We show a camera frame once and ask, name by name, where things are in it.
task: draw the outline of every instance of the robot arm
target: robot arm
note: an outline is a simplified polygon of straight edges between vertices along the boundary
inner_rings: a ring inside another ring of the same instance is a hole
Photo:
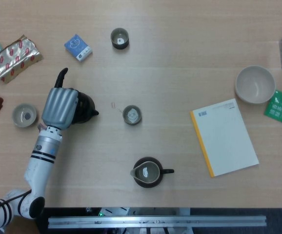
[[[62,141],[61,131],[99,114],[89,96],[62,88],[67,70],[60,72],[42,113],[41,118],[47,127],[39,133],[24,175],[31,190],[11,190],[0,199],[0,228],[8,225],[14,215],[33,219],[41,214],[45,204],[45,187]]]

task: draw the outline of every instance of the snack wrapper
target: snack wrapper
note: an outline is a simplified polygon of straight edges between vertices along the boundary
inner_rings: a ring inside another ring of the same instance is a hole
[[[23,35],[0,52],[0,79],[7,84],[41,59],[43,57],[35,44]]]

